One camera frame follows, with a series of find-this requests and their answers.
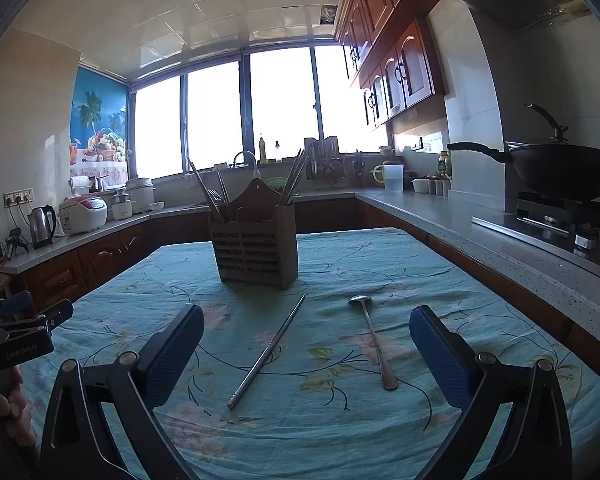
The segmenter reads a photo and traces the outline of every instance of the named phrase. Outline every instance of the metal spoon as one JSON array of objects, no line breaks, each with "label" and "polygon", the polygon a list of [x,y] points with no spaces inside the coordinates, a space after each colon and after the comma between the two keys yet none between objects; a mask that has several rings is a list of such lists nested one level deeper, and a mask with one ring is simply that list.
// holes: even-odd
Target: metal spoon
[{"label": "metal spoon", "polygon": [[365,313],[366,322],[369,325],[369,330],[371,330],[371,337],[374,340],[374,345],[376,345],[378,363],[380,363],[380,378],[382,379],[382,387],[385,390],[395,390],[398,387],[398,381],[395,379],[394,371],[391,370],[389,361],[386,360],[386,357],[384,357],[384,354],[382,353],[382,347],[378,341],[378,336],[376,335],[376,331],[371,324],[369,313],[366,311],[367,301],[371,301],[371,296],[354,296],[353,298],[349,298],[349,303],[359,303],[362,305],[362,311]]}]

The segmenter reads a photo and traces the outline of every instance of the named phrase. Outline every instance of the chopsticks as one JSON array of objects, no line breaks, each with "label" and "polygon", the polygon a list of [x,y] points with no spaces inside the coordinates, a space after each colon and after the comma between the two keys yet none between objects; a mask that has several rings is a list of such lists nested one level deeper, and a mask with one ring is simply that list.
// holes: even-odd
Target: chopsticks
[{"label": "chopsticks", "polygon": [[304,150],[298,151],[294,163],[291,166],[291,171],[289,171],[289,176],[286,179],[285,187],[280,195],[280,200],[278,202],[279,206],[290,203],[291,194],[294,192],[294,189],[300,181],[300,175],[302,175],[302,170],[304,170],[307,157],[308,154]]},{"label": "chopsticks", "polygon": [[218,182],[220,182],[220,190],[222,191],[222,198],[224,199],[224,205],[226,206],[226,217],[229,222],[232,222],[235,220],[235,216],[231,206],[229,206],[229,194],[226,192],[224,179],[222,178],[222,173],[220,173],[220,170],[218,170]]},{"label": "chopsticks", "polygon": [[191,161],[190,158],[188,158],[187,160],[189,161],[189,165],[191,166],[191,169],[193,170],[193,173],[196,174],[196,178],[198,179],[198,183],[200,184],[200,187],[202,188],[202,194],[205,196],[206,203],[209,204],[209,209],[211,209],[211,215],[214,217],[214,219],[216,220],[216,222],[220,222],[221,224],[224,224],[224,218],[220,214],[218,206],[216,205],[216,203],[214,202],[214,200],[211,198],[211,195],[209,194],[209,190],[206,188],[205,183],[202,182],[202,177],[200,177],[200,174],[198,173],[198,170],[193,165],[193,162]]},{"label": "chopsticks", "polygon": [[249,385],[251,383],[253,383],[253,380],[256,378],[256,375],[262,368],[262,365],[265,363],[267,358],[271,355],[271,352],[273,352],[273,349],[276,347],[276,345],[280,341],[280,338],[282,338],[282,336],[286,332],[286,329],[289,327],[289,325],[293,321],[293,318],[296,316],[296,312],[300,308],[300,305],[302,305],[304,298],[306,298],[305,294],[302,295],[302,298],[300,298],[300,301],[298,301],[298,304],[296,304],[295,308],[291,311],[291,314],[289,314],[289,316],[285,319],[285,322],[278,329],[278,332],[276,332],[276,335],[273,336],[273,339],[271,340],[269,345],[264,349],[264,352],[260,355],[260,357],[258,357],[258,360],[255,362],[253,367],[251,367],[251,370],[249,370],[249,373],[247,374],[247,376],[240,383],[240,386],[238,386],[238,389],[232,395],[231,399],[229,399],[229,402],[226,404],[229,409],[232,409],[238,403],[238,401],[242,397],[242,394],[247,390]]}]

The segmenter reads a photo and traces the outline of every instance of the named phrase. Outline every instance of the human hand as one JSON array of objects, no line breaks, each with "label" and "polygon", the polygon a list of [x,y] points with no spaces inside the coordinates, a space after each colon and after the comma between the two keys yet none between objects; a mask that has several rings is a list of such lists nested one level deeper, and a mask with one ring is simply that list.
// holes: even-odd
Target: human hand
[{"label": "human hand", "polygon": [[18,446],[35,446],[36,434],[31,427],[31,410],[27,406],[27,398],[24,395],[22,383],[24,378],[20,367],[11,369],[15,386],[9,397],[0,394],[0,416],[9,415],[11,418],[4,423],[4,428]]}]

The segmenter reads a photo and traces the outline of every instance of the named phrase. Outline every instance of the gas stove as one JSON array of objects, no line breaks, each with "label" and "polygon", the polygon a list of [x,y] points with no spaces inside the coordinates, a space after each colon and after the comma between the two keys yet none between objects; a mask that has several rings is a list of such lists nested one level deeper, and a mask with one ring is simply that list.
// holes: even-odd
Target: gas stove
[{"label": "gas stove", "polygon": [[520,192],[515,213],[474,216],[472,221],[600,277],[600,202],[573,202]]}]

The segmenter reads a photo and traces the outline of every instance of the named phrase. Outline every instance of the wok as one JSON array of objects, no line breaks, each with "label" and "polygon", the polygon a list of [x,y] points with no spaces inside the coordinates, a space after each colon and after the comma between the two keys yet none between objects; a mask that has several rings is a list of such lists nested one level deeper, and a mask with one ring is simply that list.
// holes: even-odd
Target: wok
[{"label": "wok", "polygon": [[588,202],[600,196],[600,150],[567,144],[564,132],[544,108],[527,107],[544,117],[554,129],[551,144],[526,144],[500,152],[477,142],[452,142],[451,151],[469,150],[490,156],[504,164],[513,164],[516,173],[536,193],[549,198]]}]

